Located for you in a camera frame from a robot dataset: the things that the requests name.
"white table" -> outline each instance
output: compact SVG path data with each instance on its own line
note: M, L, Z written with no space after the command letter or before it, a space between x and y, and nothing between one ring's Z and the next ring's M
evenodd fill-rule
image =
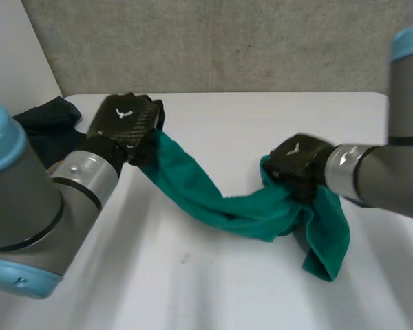
M377 93L154 94L165 131L225 195L260 187L258 160L307 132L384 141ZM88 127L104 95L67 98ZM413 329L413 220L343 201L351 243L338 278L301 268L290 235L273 243L208 228L136 168L120 183L65 280L47 300L0 292L0 329Z

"green towel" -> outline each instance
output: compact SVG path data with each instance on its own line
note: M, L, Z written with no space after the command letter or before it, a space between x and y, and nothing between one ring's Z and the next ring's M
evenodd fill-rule
M275 184L260 166L262 189L249 196L223 197L176 142L162 131L156 135L157 158L141 171L185 212L209 226L269 242L304 225L310 251L303 268L326 281L337 277L350 240L338 196L320 187L313 205L302 205L289 197L290 187Z

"dark navy cloth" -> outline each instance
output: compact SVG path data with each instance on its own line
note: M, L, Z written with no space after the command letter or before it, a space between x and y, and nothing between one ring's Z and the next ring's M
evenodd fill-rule
M75 129L81 119L80 111L60 96L20 113L14 119L24 128L32 148L46 168L63 160L86 138Z

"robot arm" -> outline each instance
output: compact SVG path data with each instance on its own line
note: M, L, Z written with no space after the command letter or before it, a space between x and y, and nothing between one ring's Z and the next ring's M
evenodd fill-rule
M105 99L49 178L22 128L0 108L0 289L47 298L112 194L124 162L146 165L165 115L146 96Z
M324 184L358 204L413 217L413 26L393 41L387 145L333 147L296 135L271 153L265 169L295 185L300 201Z

